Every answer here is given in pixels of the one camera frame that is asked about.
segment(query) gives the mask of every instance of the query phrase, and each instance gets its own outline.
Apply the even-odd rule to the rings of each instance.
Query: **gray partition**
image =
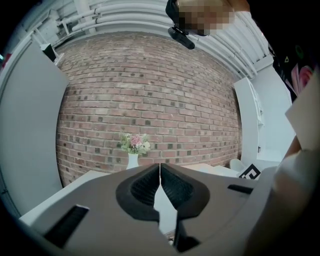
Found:
[[[0,75],[0,166],[21,215],[62,188],[56,129],[67,77],[27,37]]]

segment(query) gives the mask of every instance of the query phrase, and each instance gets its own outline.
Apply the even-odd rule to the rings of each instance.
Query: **person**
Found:
[[[273,68],[294,102],[307,86],[318,63],[318,41],[312,37],[316,33],[313,27],[317,23],[315,9],[287,0],[169,0],[166,11],[179,28],[201,36],[232,23],[236,12],[250,12],[269,43]],[[284,158],[300,149],[295,137]]]

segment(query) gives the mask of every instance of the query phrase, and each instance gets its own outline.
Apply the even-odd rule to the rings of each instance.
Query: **white chair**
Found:
[[[245,169],[245,165],[239,159],[235,158],[230,161],[230,169],[241,172]]]

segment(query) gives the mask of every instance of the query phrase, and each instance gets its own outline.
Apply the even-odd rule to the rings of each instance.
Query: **white vase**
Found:
[[[139,164],[138,164],[138,154],[130,154],[128,153],[129,155],[129,162],[128,162],[128,165],[126,167],[126,169],[131,169],[131,168],[135,168],[135,167],[138,167]]]

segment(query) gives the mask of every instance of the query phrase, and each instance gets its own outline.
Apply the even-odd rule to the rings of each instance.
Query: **black headphones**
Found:
[[[184,47],[192,50],[195,48],[195,44],[187,38],[189,32],[194,32],[198,36],[205,37],[206,34],[204,30],[194,30],[191,28],[191,24],[186,24],[184,17],[179,17],[179,7],[176,4],[177,0],[168,0],[165,8],[166,14],[174,22],[174,27],[168,29],[169,35],[173,40],[182,44]]]

